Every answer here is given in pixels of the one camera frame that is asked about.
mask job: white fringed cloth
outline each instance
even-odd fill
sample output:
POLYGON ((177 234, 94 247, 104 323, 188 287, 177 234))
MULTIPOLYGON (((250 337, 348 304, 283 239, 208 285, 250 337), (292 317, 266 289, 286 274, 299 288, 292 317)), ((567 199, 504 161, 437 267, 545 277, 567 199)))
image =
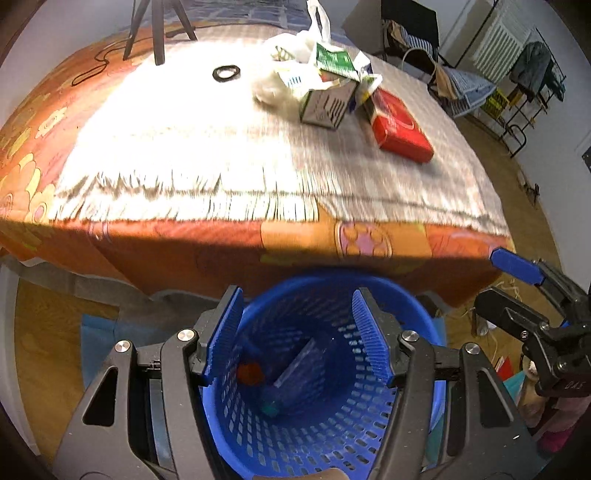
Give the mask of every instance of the white fringed cloth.
POLYGON ((424 83, 381 60, 435 156, 417 164, 381 151, 363 112, 329 131, 257 103, 251 79, 266 25, 198 30, 147 57, 81 128, 57 186, 53 219, 318 219, 404 221, 508 235, 501 202, 476 154, 424 83), (235 64, 240 79, 212 71, 235 64))

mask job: blue basket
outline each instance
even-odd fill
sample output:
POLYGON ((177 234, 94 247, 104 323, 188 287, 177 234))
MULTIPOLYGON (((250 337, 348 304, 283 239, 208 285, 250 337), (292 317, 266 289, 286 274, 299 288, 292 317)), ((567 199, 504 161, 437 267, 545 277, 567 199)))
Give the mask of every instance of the blue basket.
MULTIPOLYGON (((403 288, 384 278, 351 271, 325 271, 287 280, 257 297, 245 310, 227 373, 203 389, 213 439, 227 463, 245 479, 254 475, 300 476, 331 467, 352 480, 365 480, 380 447, 395 390, 372 375, 351 299, 367 287, 382 310, 405 329, 440 344, 430 316, 403 288), (276 417, 261 411, 258 387, 237 382, 236 369, 252 344, 273 362, 291 359, 310 339, 329 334, 336 346, 314 358, 297 403, 276 417)), ((441 414, 445 383, 436 382, 431 428, 441 414)))

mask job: radiator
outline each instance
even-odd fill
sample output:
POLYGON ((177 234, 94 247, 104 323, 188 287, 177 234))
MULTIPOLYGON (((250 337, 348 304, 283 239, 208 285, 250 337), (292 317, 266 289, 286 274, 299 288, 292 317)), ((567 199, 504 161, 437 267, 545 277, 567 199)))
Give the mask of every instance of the radiator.
POLYGON ((499 83, 513 68, 531 34, 532 25, 514 0, 506 0, 474 52, 480 74, 499 83))

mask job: tripod leg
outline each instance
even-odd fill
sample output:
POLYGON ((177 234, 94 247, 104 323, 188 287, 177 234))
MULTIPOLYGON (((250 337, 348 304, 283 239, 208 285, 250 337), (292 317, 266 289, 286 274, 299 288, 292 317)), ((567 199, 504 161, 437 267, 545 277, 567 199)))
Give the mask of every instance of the tripod leg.
POLYGON ((191 40, 197 40, 197 36, 195 35, 195 30, 194 30, 193 26, 191 25, 189 18, 187 17, 187 12, 185 11, 183 4, 180 2, 180 0, 171 0, 171 4, 174 8, 174 11, 177 13, 178 19, 183 24, 183 28, 185 29, 185 32, 187 32, 187 35, 189 36, 189 38, 191 40))
POLYGON ((152 0, 152 44, 156 65, 164 63, 164 3, 152 0))
POLYGON ((124 60, 128 59, 129 54, 131 53, 131 49, 134 47, 134 41, 135 37, 138 34, 139 25, 142 23, 142 19, 144 18, 149 3, 150 0, 142 0, 139 3, 138 9, 135 12, 133 20, 131 21, 131 27, 129 28, 129 39, 125 44, 125 51, 123 53, 124 60))

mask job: red bag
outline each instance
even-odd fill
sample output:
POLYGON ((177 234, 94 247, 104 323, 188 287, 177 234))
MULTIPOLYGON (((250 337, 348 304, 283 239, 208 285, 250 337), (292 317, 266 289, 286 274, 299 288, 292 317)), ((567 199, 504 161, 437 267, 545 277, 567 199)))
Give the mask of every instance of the red bag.
POLYGON ((400 98, 378 88, 364 105, 382 150, 419 163, 433 158, 433 147, 400 98))

